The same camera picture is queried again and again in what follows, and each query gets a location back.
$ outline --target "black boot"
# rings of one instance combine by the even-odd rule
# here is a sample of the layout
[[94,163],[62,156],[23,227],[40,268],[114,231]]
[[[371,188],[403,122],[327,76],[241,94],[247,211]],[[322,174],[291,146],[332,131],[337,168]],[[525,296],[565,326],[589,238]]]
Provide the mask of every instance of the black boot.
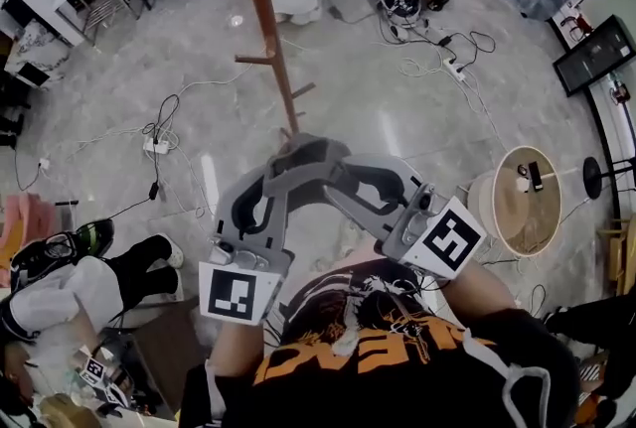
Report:
[[18,144],[18,137],[15,135],[1,135],[0,134],[0,146],[9,146],[15,151]]
[[6,117],[0,116],[0,131],[6,131],[7,133],[13,133],[14,135],[20,135],[24,126],[24,115],[20,114],[17,121],[12,121]]

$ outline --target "power adapter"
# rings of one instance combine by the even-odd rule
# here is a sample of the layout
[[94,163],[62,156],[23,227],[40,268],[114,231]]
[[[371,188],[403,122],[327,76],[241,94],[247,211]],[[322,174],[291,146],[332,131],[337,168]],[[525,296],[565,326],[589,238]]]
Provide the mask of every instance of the power adapter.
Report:
[[444,36],[441,40],[439,40],[437,47],[446,47],[446,45],[448,45],[451,40],[452,38],[450,38],[450,36]]
[[148,193],[148,199],[154,201],[157,198],[157,194],[159,193],[159,183],[156,181],[150,187],[150,192]]

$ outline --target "black shoe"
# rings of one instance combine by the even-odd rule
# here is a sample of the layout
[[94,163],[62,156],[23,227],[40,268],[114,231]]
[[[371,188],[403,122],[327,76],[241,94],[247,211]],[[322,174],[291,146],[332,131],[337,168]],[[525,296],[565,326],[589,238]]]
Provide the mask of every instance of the black shoe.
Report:
[[20,136],[20,134],[22,133],[22,128],[24,128],[24,114],[20,114],[20,117],[18,117],[18,120],[13,125],[13,132],[17,136]]
[[427,7],[430,11],[441,11],[450,0],[432,0],[428,3]]
[[18,137],[15,135],[2,135],[0,134],[0,146],[9,146],[14,151],[18,145]]

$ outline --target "white strap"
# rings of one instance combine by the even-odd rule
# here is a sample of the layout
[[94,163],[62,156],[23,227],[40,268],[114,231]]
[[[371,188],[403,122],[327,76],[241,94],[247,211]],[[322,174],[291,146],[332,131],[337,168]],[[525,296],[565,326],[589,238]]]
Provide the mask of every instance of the white strap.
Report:
[[475,357],[484,364],[488,364],[505,378],[506,383],[502,390],[502,400],[517,428],[527,428],[528,425],[513,402],[513,386],[524,376],[535,376],[540,378],[543,385],[541,399],[539,402],[539,425],[542,428],[546,428],[548,426],[548,402],[550,400],[551,379],[550,374],[546,369],[539,366],[523,368],[516,364],[507,366],[492,349],[489,349],[485,345],[477,342],[472,337],[469,329],[466,329],[466,332],[464,333],[463,345],[464,350],[469,356]]

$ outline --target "shoe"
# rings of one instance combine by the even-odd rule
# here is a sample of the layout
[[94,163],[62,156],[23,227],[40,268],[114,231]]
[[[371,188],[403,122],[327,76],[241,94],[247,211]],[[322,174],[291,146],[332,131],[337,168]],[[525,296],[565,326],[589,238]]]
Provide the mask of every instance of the shoe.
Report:
[[18,137],[15,135],[5,135],[0,133],[0,146],[9,146],[15,151],[16,145],[18,145]]
[[553,311],[546,313],[544,317],[541,319],[541,321],[545,325],[548,322],[548,320],[551,319],[554,315],[556,315],[557,313],[564,313],[566,311],[567,311],[567,308],[564,308],[563,306],[557,306]]
[[157,235],[161,235],[164,239],[166,239],[170,243],[170,247],[172,248],[172,253],[170,257],[166,260],[168,265],[173,269],[181,269],[183,267],[183,251],[181,248],[177,246],[175,241],[173,241],[170,237],[168,237],[165,233],[160,232]]
[[16,136],[19,136],[22,133],[22,128],[24,127],[24,114],[20,114],[18,120],[13,125],[13,133]]
[[181,278],[181,271],[175,269],[175,272],[177,273],[177,290],[175,290],[172,294],[166,294],[166,297],[170,303],[181,303],[185,299],[183,293],[183,280]]
[[444,6],[448,4],[450,0],[432,0],[428,3],[427,7],[430,11],[441,11]]
[[306,26],[310,22],[318,22],[322,18],[322,6],[311,10],[309,13],[303,13],[301,15],[292,15],[289,22],[296,26]]

